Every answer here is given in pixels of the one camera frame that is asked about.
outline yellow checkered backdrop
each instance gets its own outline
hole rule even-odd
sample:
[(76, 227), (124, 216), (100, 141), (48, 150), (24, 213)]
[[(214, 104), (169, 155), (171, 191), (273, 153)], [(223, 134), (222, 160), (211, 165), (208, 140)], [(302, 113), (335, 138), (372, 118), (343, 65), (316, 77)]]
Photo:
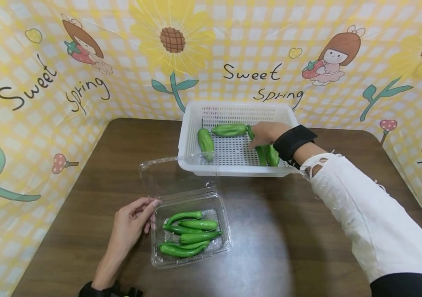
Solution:
[(364, 2), (0, 0), (0, 296), (107, 123), (193, 100), (368, 131), (422, 206), (422, 1)]

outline black sleeve cuff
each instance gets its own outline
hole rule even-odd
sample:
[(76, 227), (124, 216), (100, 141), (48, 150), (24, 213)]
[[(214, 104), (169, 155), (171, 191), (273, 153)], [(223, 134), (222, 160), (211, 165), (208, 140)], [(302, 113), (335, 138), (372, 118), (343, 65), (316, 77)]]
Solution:
[(98, 291), (91, 287), (92, 282), (85, 284), (79, 292), (79, 297), (111, 297), (112, 293), (118, 291), (118, 283), (115, 282), (113, 287)]
[(370, 284), (372, 297), (422, 297), (421, 273), (393, 273)]
[(274, 142), (273, 147), (279, 153), (280, 159), (289, 162), (293, 161), (292, 157), (299, 147), (309, 142), (315, 143), (315, 138), (317, 138), (317, 135), (314, 132), (305, 128), (305, 126), (298, 125), (280, 135)]

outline white sleeve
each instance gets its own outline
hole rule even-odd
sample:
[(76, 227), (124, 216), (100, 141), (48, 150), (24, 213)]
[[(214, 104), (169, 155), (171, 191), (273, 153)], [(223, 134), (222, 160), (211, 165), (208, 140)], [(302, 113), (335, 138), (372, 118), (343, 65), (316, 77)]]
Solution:
[[(317, 164), (322, 168), (309, 176), (306, 169)], [(422, 273), (422, 229), (346, 157), (330, 153), (311, 157), (301, 174), (342, 224), (370, 282), (392, 273)]]

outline green pepper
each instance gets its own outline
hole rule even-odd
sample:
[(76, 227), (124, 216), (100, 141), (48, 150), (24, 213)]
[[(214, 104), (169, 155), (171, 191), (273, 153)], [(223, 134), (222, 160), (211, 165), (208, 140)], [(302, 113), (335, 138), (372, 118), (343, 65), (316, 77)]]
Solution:
[(211, 132), (221, 137), (235, 137), (246, 134), (245, 124), (219, 125), (211, 129)]
[(197, 248), (199, 246), (208, 246), (211, 243), (211, 241), (201, 241), (200, 243), (192, 243), (192, 244), (182, 244), (180, 246), (178, 246), (179, 248), (184, 248), (185, 250), (192, 250), (193, 248)]
[(267, 162), (269, 163), (269, 165), (274, 166), (274, 167), (279, 166), (279, 162), (280, 162), (279, 153), (277, 153), (275, 148), (271, 144), (269, 144), (264, 147), (264, 151), (265, 151)]
[(182, 234), (180, 235), (180, 243), (182, 244), (191, 244), (191, 243), (199, 243), (205, 240), (212, 240), (215, 237), (221, 235), (222, 231), (214, 231), (214, 232), (203, 232), (203, 233), (196, 233), (196, 234)]
[(174, 222), (179, 221), (180, 219), (199, 219), (202, 218), (202, 216), (202, 212), (180, 212), (174, 216), (171, 216), (165, 225), (172, 225)]
[(192, 257), (199, 254), (201, 251), (205, 250), (207, 246), (201, 245), (199, 247), (193, 248), (192, 250), (186, 250), (184, 248), (176, 247), (173, 245), (161, 245), (160, 252), (180, 258)]
[[(198, 130), (198, 143), (203, 153), (214, 153), (214, 142), (208, 129), (201, 128)], [(212, 161), (212, 156), (205, 156), (206, 160)]]
[[(254, 133), (252, 132), (252, 126), (248, 125), (247, 126), (247, 134), (249, 135), (249, 138), (251, 138), (251, 140), (254, 140)], [(267, 160), (266, 160), (266, 156), (264, 153), (264, 149), (261, 146), (256, 146), (256, 152), (257, 152), (257, 157), (259, 158), (259, 165), (260, 166), (267, 166)]]
[(192, 243), (192, 244), (177, 244), (177, 243), (159, 243), (158, 245), (172, 245), (179, 248), (184, 248), (185, 250), (192, 250), (193, 248), (200, 247), (202, 245), (208, 246), (211, 243), (211, 241), (201, 241), (200, 243)]
[(180, 221), (178, 225), (193, 229), (201, 229), (201, 230), (214, 230), (218, 227), (218, 223), (216, 221)]
[(198, 230), (196, 228), (192, 229), (192, 228), (173, 226), (173, 225), (168, 225), (168, 224), (164, 224), (163, 229), (173, 232), (174, 234), (178, 234), (178, 235), (182, 235), (185, 233), (202, 233), (203, 232), (202, 230)]

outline brown table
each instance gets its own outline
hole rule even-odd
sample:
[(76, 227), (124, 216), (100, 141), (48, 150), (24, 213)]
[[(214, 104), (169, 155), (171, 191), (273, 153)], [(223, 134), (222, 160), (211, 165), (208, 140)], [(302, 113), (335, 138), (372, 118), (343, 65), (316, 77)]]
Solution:
[[(102, 135), (14, 297), (76, 296), (107, 248), (114, 213), (144, 194), (138, 165), (176, 156), (181, 122), (117, 119)], [(317, 144), (377, 179), (422, 227), (422, 210), (368, 132), (314, 129)], [(223, 177), (233, 248), (175, 269), (155, 269), (143, 236), (120, 282), (145, 297), (367, 297), (367, 280), (339, 223), (299, 175)]]

